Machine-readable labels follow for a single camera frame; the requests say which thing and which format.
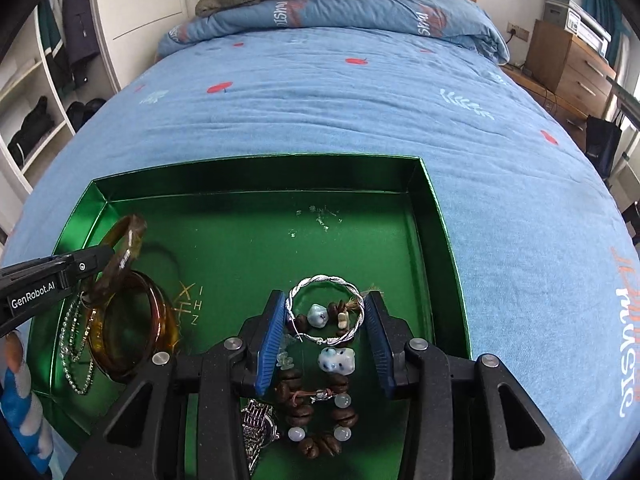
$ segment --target power outlet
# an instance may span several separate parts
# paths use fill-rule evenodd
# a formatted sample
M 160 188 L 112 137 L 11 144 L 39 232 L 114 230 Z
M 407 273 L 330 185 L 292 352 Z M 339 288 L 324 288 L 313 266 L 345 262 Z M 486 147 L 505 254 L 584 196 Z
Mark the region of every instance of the power outlet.
M 513 25 L 513 23 L 507 24 L 507 33 L 511 34 L 511 31 L 515 29 L 516 38 L 524 41 L 525 43 L 529 43 L 529 34 L 530 32 L 526 28 L 519 27 L 517 25 Z

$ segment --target printer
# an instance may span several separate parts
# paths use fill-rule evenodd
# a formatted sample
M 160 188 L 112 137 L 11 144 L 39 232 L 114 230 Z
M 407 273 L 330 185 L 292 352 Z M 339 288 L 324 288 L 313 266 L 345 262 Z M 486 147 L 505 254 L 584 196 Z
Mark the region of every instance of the printer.
M 602 57 L 607 54 L 611 36 L 581 6 L 571 0 L 545 0 L 544 22 L 574 33 Z

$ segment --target green tray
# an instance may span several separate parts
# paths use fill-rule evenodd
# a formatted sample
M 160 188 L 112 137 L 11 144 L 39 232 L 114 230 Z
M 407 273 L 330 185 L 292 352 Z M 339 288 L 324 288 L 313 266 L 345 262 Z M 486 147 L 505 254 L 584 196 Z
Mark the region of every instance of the green tray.
M 247 317 L 262 312 L 272 289 L 287 292 L 304 277 L 331 274 L 361 291 L 381 290 L 389 312 L 407 320 L 414 335 L 468 357 L 460 282 L 419 158 L 254 156 L 102 178 L 84 192 L 56 253 L 97 244 L 130 213 L 148 224 L 134 268 L 173 301 L 182 352 L 200 353 L 237 334 Z M 341 298 L 347 295 L 339 288 L 309 286 L 296 297 L 296 309 Z M 55 346 L 61 312 L 62 304 L 33 320 L 28 364 L 46 417 L 79 449 L 123 387 L 96 372 L 86 396 L 73 393 Z M 317 355 L 318 348 L 308 345 L 305 363 L 313 364 L 309 352 Z M 397 478 L 407 405 L 386 402 L 364 330 L 354 348 L 358 364 L 350 392 L 360 421 L 344 453 L 315 462 L 323 467 L 310 466 L 284 438 L 263 452 L 255 480 Z M 85 351 L 72 367 L 79 381 L 88 362 Z M 188 474 L 195 471 L 195 410 L 190 402 Z

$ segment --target blue bedspread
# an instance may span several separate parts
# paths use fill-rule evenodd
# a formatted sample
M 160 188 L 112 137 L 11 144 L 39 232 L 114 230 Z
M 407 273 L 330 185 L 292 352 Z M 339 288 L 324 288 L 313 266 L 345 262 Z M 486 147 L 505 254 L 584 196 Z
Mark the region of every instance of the blue bedspread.
M 289 19 L 306 5 L 296 1 L 281 11 Z M 277 3 L 226 12 L 273 15 Z M 444 15 L 449 27 L 468 26 Z M 201 25 L 172 34 L 190 42 Z M 480 16 L 474 27 L 487 34 L 461 41 L 446 28 L 437 39 L 376 23 L 276 25 L 171 54 L 108 101 L 27 200 L 4 263 L 49 254 L 93 178 L 259 153 L 421 156 L 460 270 L 473 354 L 499 355 L 584 477 L 604 480 L 640 427 L 638 256 L 574 142 L 488 59 L 505 57 L 497 31 Z

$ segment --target screw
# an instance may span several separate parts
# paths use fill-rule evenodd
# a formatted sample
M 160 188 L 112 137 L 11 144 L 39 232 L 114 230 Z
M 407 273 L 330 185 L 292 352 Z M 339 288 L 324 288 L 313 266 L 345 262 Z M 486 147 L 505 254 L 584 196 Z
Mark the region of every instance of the screw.
M 155 365 L 165 365 L 169 362 L 170 356 L 167 352 L 158 352 L 151 358 Z
M 239 337 L 230 337 L 225 339 L 225 348 L 227 350 L 238 350 L 242 346 L 242 339 Z
M 484 366 L 487 366 L 489 368 L 497 368 L 498 365 L 500 364 L 500 359 L 498 359 L 495 355 L 493 354 L 484 354 L 480 360 L 482 361 L 482 364 Z
M 414 337 L 409 341 L 409 346 L 417 351 L 426 350 L 429 347 L 429 343 L 426 339 L 422 339 L 421 337 Z

